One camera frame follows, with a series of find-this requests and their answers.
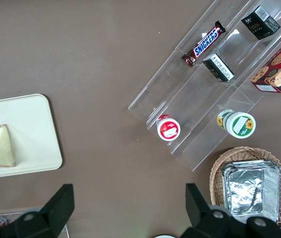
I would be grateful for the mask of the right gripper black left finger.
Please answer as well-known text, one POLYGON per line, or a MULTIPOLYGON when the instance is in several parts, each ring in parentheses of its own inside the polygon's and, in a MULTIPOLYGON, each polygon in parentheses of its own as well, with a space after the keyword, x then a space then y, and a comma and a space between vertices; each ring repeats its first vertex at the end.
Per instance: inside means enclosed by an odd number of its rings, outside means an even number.
POLYGON ((72 184, 64 184, 38 212, 0 228, 0 238, 57 238, 74 211, 72 184))

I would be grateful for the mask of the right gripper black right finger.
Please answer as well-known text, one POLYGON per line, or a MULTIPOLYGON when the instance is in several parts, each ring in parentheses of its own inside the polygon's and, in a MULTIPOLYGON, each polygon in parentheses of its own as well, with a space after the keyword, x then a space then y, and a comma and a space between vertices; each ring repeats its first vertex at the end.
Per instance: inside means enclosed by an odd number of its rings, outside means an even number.
POLYGON ((185 206, 191 227, 183 238, 245 238, 246 226, 226 212, 211 209, 194 183, 186 184, 185 206))

